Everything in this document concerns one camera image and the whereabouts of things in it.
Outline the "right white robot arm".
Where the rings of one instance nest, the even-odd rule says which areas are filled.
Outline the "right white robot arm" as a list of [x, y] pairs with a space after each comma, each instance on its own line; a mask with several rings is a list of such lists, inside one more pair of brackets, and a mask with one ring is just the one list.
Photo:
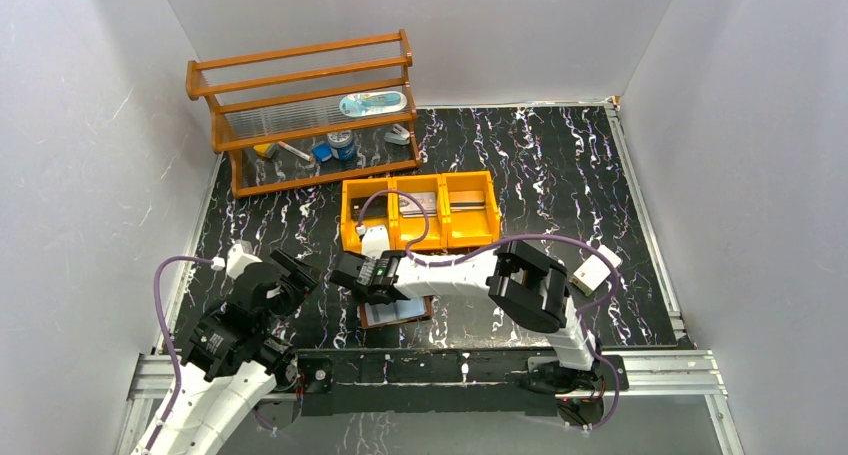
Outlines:
[[567, 271], [525, 241], [466, 257], [345, 252], [330, 281], [370, 305], [429, 296], [488, 298], [521, 328], [544, 335], [560, 366], [588, 371], [595, 362], [595, 338], [580, 325]]

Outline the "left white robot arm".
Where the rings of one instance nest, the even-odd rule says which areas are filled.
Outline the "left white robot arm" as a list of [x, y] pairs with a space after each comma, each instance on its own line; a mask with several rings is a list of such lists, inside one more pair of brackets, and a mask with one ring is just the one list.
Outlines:
[[177, 349], [164, 318], [161, 284], [155, 282], [154, 304], [174, 378], [133, 451], [216, 454], [265, 396], [305, 389], [296, 349], [274, 335], [272, 324], [300, 308], [318, 286], [320, 271], [280, 249], [264, 260], [250, 244], [238, 242], [225, 256], [169, 257], [155, 279], [175, 262], [207, 265], [233, 285]]

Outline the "brown leather card holder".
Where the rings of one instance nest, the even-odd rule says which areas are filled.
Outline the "brown leather card holder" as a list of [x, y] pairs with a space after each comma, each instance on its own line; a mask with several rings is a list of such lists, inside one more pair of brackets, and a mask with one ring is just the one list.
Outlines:
[[432, 297], [398, 300], [389, 304], [361, 304], [358, 315], [364, 329], [426, 320], [433, 315]]

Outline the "yellow three-compartment bin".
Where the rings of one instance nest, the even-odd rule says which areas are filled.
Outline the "yellow three-compartment bin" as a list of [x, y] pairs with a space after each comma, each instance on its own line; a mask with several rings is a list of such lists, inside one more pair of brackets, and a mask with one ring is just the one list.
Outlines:
[[417, 251], [475, 248], [498, 240], [501, 214], [487, 171], [347, 180], [342, 186], [342, 246], [359, 253], [358, 226], [383, 227], [391, 249], [424, 235]]

